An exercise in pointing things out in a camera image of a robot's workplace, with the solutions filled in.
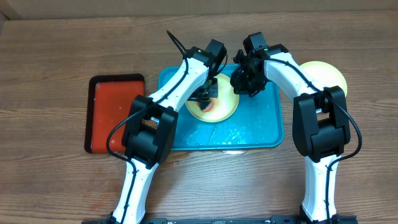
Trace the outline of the yellow plate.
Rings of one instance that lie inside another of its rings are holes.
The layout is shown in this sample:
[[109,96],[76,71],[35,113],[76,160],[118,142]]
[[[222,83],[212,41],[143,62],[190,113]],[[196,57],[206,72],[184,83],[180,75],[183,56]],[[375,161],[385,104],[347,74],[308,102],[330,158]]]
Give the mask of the yellow plate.
[[334,66],[326,62],[310,61],[300,66],[309,75],[327,87],[339,86],[347,96],[348,86],[343,74]]
[[215,123],[229,118],[238,107],[239,95],[234,94],[230,84],[230,77],[220,73],[215,78],[218,80],[218,97],[209,100],[215,103],[210,112],[202,113],[196,101],[185,103],[189,112],[197,119],[209,123]]

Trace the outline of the green and pink sponge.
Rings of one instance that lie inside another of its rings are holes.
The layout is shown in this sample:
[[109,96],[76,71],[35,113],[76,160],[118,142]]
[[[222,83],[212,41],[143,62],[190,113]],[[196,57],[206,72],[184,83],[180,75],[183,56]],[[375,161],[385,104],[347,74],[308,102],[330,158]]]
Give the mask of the green and pink sponge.
[[198,106],[199,106],[199,108],[200,108],[202,113],[210,112],[213,109],[214,105],[215,105],[215,103],[213,101],[211,101],[211,100],[209,100],[209,101],[200,101],[198,103]]

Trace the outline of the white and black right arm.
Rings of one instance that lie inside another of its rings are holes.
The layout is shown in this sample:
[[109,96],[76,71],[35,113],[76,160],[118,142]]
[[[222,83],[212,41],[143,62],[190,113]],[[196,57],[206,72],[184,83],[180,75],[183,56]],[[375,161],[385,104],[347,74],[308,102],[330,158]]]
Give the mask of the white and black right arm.
[[273,82],[293,103],[292,137],[305,161],[300,223],[354,222],[337,213],[334,199],[338,164],[351,140],[344,89],[324,73],[306,71],[282,44],[246,44],[233,61],[235,93],[254,96]]

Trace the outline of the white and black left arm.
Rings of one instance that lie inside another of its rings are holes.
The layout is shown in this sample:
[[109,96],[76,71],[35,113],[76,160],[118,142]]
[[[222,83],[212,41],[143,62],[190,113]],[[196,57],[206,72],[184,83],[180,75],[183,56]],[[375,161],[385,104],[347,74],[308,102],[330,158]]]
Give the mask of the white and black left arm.
[[123,128],[123,156],[126,176],[118,206],[107,223],[140,223],[146,214],[146,199],[158,166],[174,144],[178,112],[191,95],[217,73],[227,50],[224,46],[192,47],[183,53],[183,62],[173,77],[148,97],[137,96],[129,116],[107,137]]

